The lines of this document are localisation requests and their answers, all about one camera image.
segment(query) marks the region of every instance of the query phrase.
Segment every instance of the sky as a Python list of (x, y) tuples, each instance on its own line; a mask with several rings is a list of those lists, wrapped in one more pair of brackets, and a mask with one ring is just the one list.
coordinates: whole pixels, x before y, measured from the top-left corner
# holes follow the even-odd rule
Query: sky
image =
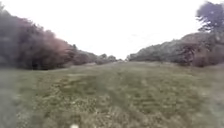
[[(205, 0), (0, 0), (57, 37), (97, 55), (126, 58), (141, 48), (196, 32)], [(220, 3), (221, 0), (209, 0)]]

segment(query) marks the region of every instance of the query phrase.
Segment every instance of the foliage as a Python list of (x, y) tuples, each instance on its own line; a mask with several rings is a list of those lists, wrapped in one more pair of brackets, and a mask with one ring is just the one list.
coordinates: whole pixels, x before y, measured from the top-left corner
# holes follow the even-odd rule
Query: foliage
[(224, 9), (223, 4), (206, 2), (197, 11), (197, 17), (203, 26), (200, 31), (223, 31), (224, 30)]
[(60, 68), (71, 61), (72, 51), (53, 32), (1, 9), (0, 57), (7, 65), (25, 69)]
[(224, 45), (213, 33), (193, 33), (180, 40), (150, 46), (128, 56), (130, 61), (174, 62), (204, 67), (224, 62)]

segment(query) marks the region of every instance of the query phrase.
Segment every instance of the green grass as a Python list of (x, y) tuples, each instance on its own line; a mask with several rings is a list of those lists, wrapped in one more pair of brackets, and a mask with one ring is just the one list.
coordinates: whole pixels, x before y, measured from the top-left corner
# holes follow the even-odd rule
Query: green grass
[(222, 66), (117, 63), (10, 71), (20, 128), (221, 128)]

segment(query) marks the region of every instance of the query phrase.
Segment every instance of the ground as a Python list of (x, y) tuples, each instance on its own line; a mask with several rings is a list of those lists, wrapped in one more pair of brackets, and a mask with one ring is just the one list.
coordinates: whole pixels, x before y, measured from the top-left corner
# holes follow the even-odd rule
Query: ground
[(3, 128), (223, 128), (224, 66), (0, 71)]

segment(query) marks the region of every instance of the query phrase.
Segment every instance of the grass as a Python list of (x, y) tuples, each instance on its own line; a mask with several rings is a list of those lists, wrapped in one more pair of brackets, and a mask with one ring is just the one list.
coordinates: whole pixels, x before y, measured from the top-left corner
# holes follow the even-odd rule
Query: grass
[(19, 128), (224, 126), (222, 66), (116, 63), (10, 72)]

